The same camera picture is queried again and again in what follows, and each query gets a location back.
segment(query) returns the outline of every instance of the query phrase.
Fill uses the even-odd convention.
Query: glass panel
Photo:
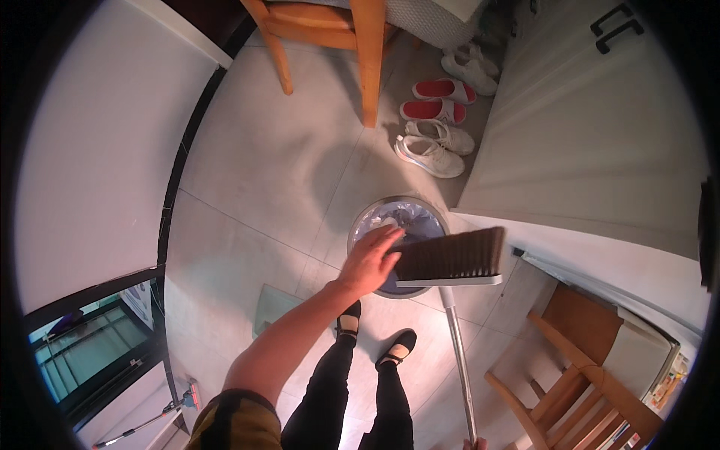
[[[35,360],[56,402],[148,339],[120,305],[125,303],[152,329],[150,283],[92,302],[28,335],[37,347]]]
[[[124,318],[121,321],[115,323],[115,329],[122,336],[125,341],[134,347],[146,339],[145,334],[135,326],[130,318]]]

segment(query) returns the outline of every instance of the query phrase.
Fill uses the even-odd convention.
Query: white cabinet
[[[707,166],[676,70],[637,13],[602,23],[603,36],[631,19],[644,32],[625,30],[600,53],[590,24],[617,1],[539,1],[542,15],[521,20],[457,210],[696,258]]]

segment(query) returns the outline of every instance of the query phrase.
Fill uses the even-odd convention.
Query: olive shirt
[[[267,399],[255,392],[221,392],[198,416],[186,450],[282,450],[280,420]]]

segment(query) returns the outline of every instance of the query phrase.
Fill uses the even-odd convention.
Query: black pants
[[[348,373],[355,343],[352,336],[340,336],[320,358],[302,402],[282,431],[283,450],[338,448],[348,405]],[[360,448],[411,450],[410,406],[392,362],[380,365],[376,403],[377,416]]]

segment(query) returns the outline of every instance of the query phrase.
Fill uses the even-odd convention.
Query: brown bristles
[[[400,281],[472,278],[500,274],[505,228],[493,227],[411,243],[395,265]]]

